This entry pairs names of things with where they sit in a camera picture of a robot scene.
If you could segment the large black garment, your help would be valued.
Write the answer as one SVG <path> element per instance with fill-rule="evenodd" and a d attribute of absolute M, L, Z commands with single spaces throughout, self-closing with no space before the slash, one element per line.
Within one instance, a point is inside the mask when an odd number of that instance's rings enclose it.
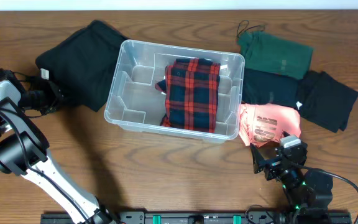
<path fill-rule="evenodd" d="M 128 38 L 109 24 L 94 20 L 35 59 L 49 71 L 66 104 L 97 112 L 107 102 L 121 49 Z"/>

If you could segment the red plaid garment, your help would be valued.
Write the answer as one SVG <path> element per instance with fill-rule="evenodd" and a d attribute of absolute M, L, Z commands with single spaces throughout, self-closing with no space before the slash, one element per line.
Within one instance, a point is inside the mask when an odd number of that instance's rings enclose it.
<path fill-rule="evenodd" d="M 221 65 L 204 58 L 178 58 L 165 67 L 155 88 L 165 94 L 160 125 L 214 133 L 218 112 Z"/>

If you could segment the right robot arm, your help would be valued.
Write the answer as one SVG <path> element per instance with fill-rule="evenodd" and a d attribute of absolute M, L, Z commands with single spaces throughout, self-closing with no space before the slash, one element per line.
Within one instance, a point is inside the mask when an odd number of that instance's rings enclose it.
<path fill-rule="evenodd" d="M 289 211 L 275 215 L 275 223 L 331 223 L 328 205 L 333 199 L 331 177 L 308 170 L 302 173 L 306 162 L 307 144 L 301 140 L 281 142 L 275 148 L 273 159 L 264 159 L 255 145 L 250 145 L 254 173 L 264 172 L 266 180 L 283 185 L 290 206 Z"/>

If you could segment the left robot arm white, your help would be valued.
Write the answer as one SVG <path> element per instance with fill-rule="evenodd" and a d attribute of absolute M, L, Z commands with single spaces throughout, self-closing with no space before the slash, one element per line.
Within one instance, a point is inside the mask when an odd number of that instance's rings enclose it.
<path fill-rule="evenodd" d="M 63 96 L 43 75 L 26 75 L 0 68 L 0 171 L 34 183 L 61 205 L 73 223 L 119 223 L 120 218 L 99 203 L 60 168 L 50 145 L 27 110 L 42 116 L 59 109 Z"/>

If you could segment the clear plastic storage bin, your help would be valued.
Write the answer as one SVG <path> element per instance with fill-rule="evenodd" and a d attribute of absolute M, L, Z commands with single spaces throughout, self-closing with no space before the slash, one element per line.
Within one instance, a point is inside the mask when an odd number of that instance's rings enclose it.
<path fill-rule="evenodd" d="M 220 64 L 218 111 L 213 133 L 161 126 L 165 94 L 155 84 L 165 78 L 165 67 L 178 58 L 204 58 Z M 241 54 L 164 45 L 139 40 L 121 44 L 104 118 L 122 129 L 167 134 L 223 143 L 239 132 L 245 59 Z"/>

